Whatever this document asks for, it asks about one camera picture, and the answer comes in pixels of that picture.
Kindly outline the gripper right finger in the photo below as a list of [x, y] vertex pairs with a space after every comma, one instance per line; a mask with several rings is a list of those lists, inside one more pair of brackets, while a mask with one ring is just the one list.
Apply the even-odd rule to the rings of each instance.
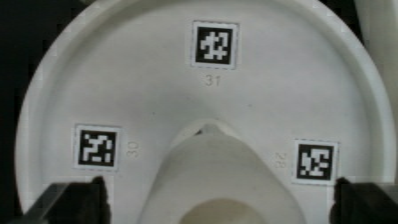
[[335, 180], [330, 224], [398, 224], [398, 184]]

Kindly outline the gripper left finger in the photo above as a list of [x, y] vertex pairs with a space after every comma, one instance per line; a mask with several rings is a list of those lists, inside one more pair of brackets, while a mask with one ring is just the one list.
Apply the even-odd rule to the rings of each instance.
[[110, 224], [104, 179], [53, 183], [24, 214], [7, 224]]

